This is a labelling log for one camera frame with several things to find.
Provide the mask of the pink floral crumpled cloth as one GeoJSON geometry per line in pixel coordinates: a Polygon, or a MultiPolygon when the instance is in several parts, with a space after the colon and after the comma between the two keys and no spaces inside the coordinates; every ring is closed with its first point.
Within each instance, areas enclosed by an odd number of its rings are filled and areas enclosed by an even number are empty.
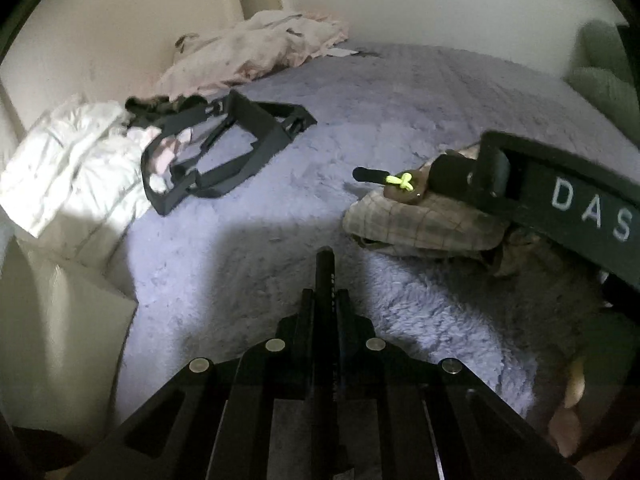
{"type": "Polygon", "coordinates": [[[259,11],[227,29],[179,38],[154,91],[170,98],[211,94],[326,56],[348,36],[348,24],[327,15],[259,11]]]}

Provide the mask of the beige plaid cloth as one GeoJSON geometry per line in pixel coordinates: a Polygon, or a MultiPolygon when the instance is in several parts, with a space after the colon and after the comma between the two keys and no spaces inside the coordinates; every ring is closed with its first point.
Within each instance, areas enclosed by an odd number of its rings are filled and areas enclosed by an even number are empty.
{"type": "Polygon", "coordinates": [[[499,247],[508,224],[426,191],[414,204],[369,192],[346,210],[344,231],[362,248],[398,257],[480,258],[499,247]]]}

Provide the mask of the green plush cushion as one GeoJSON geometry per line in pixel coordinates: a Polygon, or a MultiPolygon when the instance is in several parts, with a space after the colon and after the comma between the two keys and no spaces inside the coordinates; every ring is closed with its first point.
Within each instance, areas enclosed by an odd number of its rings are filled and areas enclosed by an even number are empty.
{"type": "Polygon", "coordinates": [[[603,114],[634,145],[639,145],[639,102],[631,60],[625,48],[628,25],[593,20],[582,26],[579,44],[585,66],[565,81],[603,114]]]}

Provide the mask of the white crumpled cloth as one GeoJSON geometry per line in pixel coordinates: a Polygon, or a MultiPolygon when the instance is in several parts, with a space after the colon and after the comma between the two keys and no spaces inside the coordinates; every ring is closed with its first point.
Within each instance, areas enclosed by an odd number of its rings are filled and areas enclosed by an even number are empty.
{"type": "Polygon", "coordinates": [[[22,233],[89,268],[108,263],[151,207],[131,115],[116,101],[74,96],[43,114],[1,173],[1,208],[22,233]]]}

